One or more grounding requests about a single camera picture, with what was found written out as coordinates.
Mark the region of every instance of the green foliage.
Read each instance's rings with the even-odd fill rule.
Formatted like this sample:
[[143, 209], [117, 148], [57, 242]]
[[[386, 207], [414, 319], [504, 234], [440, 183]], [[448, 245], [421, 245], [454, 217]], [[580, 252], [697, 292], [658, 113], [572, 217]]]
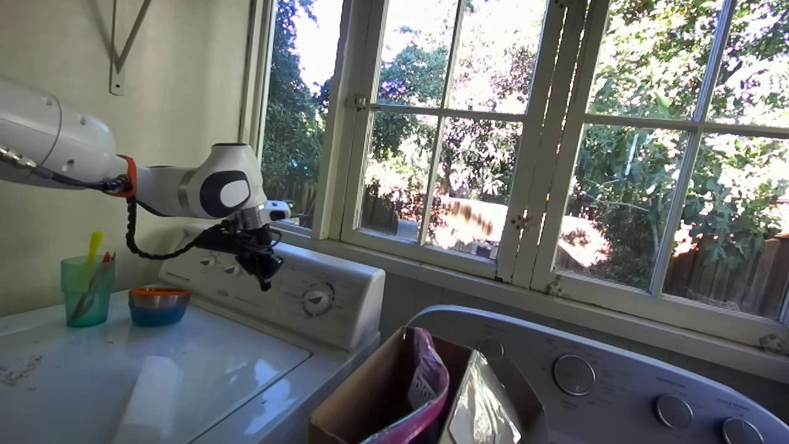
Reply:
[[269, 76], [263, 181], [270, 197], [298, 202], [294, 186], [316, 183], [322, 148], [321, 103], [300, 78], [295, 13], [311, 18], [311, 0], [278, 0]]
[[[418, 44], [406, 44], [380, 75], [380, 103], [395, 106], [438, 106], [446, 87], [446, 48], [427, 50]], [[525, 96], [531, 85], [534, 55], [522, 48], [509, 48], [503, 60], [491, 67], [486, 55], [467, 50], [459, 60], [455, 78], [451, 93], [455, 101], [472, 101], [472, 90], [480, 71], [488, 75], [488, 92], [496, 98], [520, 101], [525, 109]], [[509, 177], [515, 162], [515, 145], [520, 139], [517, 123], [480, 122], [480, 118], [423, 118], [417, 113], [377, 113], [371, 128], [371, 159], [385, 162], [401, 154], [403, 143], [417, 143], [427, 154], [434, 150], [434, 134], [440, 134], [438, 154], [438, 188], [454, 197], [477, 197], [488, 202], [504, 202], [509, 196]]]
[[[709, 0], [610, 2], [589, 112], [689, 118], [716, 30], [716, 7], [719, 2]], [[736, 122], [753, 112], [785, 109], [785, 93], [762, 93], [756, 71], [740, 71], [789, 55], [785, 11], [785, 0], [740, 2], [709, 117]], [[596, 212], [596, 225], [610, 242], [610, 259], [594, 268], [596, 276], [646, 283], [682, 148], [686, 143], [667, 131], [586, 128], [568, 212]], [[703, 139], [682, 225], [703, 245], [708, 262], [736, 268], [776, 234], [768, 212], [785, 183], [758, 177], [758, 170], [774, 161], [783, 162], [783, 150], [767, 139]]]

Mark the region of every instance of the window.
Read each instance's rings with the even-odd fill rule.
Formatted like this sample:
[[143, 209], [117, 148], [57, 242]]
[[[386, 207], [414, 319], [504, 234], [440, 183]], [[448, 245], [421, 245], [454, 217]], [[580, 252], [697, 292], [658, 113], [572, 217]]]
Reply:
[[[294, 75], [300, 27], [273, 32], [266, 196], [298, 225], [736, 342], [785, 335], [781, 0], [338, 0], [335, 27], [339, 7], [316, 90]], [[273, 96], [280, 67], [295, 96]]]
[[262, 109], [266, 196], [290, 205], [282, 225], [312, 226], [331, 76], [342, 0], [270, 0], [269, 65]]

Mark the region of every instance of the bowl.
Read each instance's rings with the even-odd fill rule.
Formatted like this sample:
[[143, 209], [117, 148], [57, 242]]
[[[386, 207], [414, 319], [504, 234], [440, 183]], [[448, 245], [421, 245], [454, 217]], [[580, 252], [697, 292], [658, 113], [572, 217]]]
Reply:
[[175, 286], [138, 286], [128, 292], [128, 310], [135, 325], [169, 325], [181, 319], [190, 293]]

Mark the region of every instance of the washing machine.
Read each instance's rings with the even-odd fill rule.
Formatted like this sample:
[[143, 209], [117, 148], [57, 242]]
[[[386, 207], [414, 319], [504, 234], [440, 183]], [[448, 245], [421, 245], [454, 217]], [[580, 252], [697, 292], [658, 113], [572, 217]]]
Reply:
[[48, 307], [0, 319], [0, 442], [305, 442], [311, 409], [380, 342], [385, 271], [278, 245], [270, 288], [190, 249], [159, 283], [191, 293], [175, 325], [67, 329]]
[[534, 397], [531, 444], [789, 442], [789, 427], [750, 397], [599, 340], [462, 307], [432, 307], [408, 325], [480, 351], [512, 404]]

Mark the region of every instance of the cord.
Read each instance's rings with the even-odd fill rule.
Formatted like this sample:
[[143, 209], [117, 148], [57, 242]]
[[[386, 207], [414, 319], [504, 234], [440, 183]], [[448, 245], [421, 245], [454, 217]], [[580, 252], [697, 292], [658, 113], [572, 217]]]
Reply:
[[175, 249], [175, 252], [167, 252], [167, 255], [143, 252], [143, 249], [138, 246], [138, 242], [133, 240], [133, 238], [135, 238], [135, 230], [138, 230], [138, 201], [135, 201], [135, 197], [125, 197], [125, 209], [128, 209], [125, 246], [128, 246], [133, 255], [143, 257], [143, 259], [165, 262], [165, 259], [172, 259], [172, 257], [180, 257], [180, 255], [190, 252], [190, 249], [194, 246], [194, 242], [196, 242], [196, 238], [194, 238], [194, 240], [190, 240], [184, 246], [180, 246], [180, 249]]

